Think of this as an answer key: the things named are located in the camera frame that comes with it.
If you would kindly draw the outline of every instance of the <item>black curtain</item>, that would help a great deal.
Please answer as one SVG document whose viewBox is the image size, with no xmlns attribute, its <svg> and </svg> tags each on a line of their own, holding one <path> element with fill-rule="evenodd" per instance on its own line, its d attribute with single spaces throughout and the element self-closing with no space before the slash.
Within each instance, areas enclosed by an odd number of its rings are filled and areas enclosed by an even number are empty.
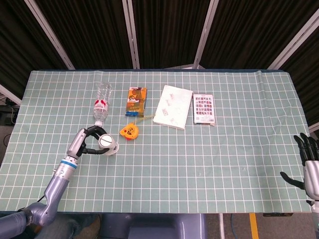
<svg viewBox="0 0 319 239">
<path fill-rule="evenodd" d="M 209 0 L 133 0 L 140 67 L 193 64 Z"/>
<path fill-rule="evenodd" d="M 280 69 L 290 73 L 308 125 L 319 122 L 319 28 Z"/>
<path fill-rule="evenodd" d="M 30 72 L 66 69 L 23 0 L 0 7 L 0 84 L 22 99 Z"/>
<path fill-rule="evenodd" d="M 132 68 L 120 0 L 37 0 L 76 69 Z"/>
<path fill-rule="evenodd" d="M 319 1 L 219 1 L 200 65 L 267 69 L 319 8 Z"/>
</svg>

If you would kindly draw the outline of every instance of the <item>snack package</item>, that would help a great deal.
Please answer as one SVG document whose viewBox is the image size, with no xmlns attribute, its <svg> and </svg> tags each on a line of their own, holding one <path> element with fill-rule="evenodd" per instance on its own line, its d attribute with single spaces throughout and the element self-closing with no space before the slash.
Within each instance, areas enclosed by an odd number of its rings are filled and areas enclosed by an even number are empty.
<svg viewBox="0 0 319 239">
<path fill-rule="evenodd" d="M 130 87 L 125 115 L 144 117 L 146 96 L 146 88 Z"/>
</svg>

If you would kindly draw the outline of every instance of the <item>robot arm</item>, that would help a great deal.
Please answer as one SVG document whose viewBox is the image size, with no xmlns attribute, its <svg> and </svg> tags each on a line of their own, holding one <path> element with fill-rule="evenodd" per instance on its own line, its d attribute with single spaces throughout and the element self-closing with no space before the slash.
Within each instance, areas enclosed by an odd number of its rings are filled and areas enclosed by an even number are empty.
<svg viewBox="0 0 319 239">
<path fill-rule="evenodd" d="M 104 129 L 98 126 L 92 126 L 88 129 L 83 128 L 77 133 L 67 151 L 67 156 L 61 160 L 44 191 L 47 201 L 46 205 L 38 201 L 26 208 L 20 209 L 17 213 L 0 218 L 0 237 L 2 239 L 12 238 L 21 234 L 25 230 L 25 227 L 31 223 L 47 226 L 54 221 L 59 202 L 69 183 L 70 177 L 77 168 L 79 157 L 83 153 L 104 154 L 110 150 L 109 148 L 102 150 L 86 148 L 85 139 L 89 136 L 99 139 L 104 134 L 106 134 Z"/>
<path fill-rule="evenodd" d="M 306 194 L 313 199 L 307 200 L 311 206 L 315 234 L 319 239 L 319 141 L 307 137 L 304 133 L 301 138 L 294 136 L 300 150 L 302 165 L 304 167 L 304 182 L 290 178 L 286 173 L 280 172 L 282 178 L 289 184 L 306 191 Z"/>
</svg>

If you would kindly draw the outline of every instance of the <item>white notepad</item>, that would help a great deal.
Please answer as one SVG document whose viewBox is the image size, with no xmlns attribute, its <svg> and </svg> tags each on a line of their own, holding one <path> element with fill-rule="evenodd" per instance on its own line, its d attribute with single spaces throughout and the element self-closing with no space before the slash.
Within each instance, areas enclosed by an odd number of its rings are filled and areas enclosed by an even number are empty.
<svg viewBox="0 0 319 239">
<path fill-rule="evenodd" d="M 165 85 L 153 121 L 185 129 L 193 91 Z"/>
</svg>

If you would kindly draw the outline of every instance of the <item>table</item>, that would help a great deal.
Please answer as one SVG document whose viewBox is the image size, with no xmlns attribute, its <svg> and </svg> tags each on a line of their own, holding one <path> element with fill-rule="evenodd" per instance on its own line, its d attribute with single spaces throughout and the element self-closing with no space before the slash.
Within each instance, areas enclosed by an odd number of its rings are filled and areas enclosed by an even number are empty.
<svg viewBox="0 0 319 239">
<path fill-rule="evenodd" d="M 0 169 L 0 211 L 43 195 L 75 134 L 94 124 L 100 81 L 114 88 L 104 129 L 120 149 L 80 158 L 59 211 L 309 211 L 305 192 L 279 175 L 302 179 L 293 135 L 308 132 L 289 74 L 209 70 L 33 71 Z M 164 85 L 213 94 L 216 126 L 193 124 L 191 106 L 185 131 L 149 119 L 136 140 L 119 136 L 134 120 L 124 116 L 129 86 L 147 87 L 146 115 L 153 115 Z"/>
</svg>

